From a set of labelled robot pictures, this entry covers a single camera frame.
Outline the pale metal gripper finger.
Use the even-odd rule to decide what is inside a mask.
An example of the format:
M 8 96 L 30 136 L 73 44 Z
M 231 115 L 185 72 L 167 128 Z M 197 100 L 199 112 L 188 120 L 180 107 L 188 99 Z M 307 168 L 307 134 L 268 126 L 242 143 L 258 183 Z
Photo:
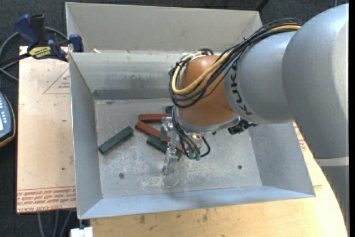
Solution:
M 163 117 L 160 124 L 160 134 L 159 139 L 170 145 L 173 138 L 174 125 L 172 117 Z
M 164 175 L 173 173 L 178 159 L 179 157 L 176 154 L 176 149 L 173 147 L 168 147 L 165 154 L 162 173 Z

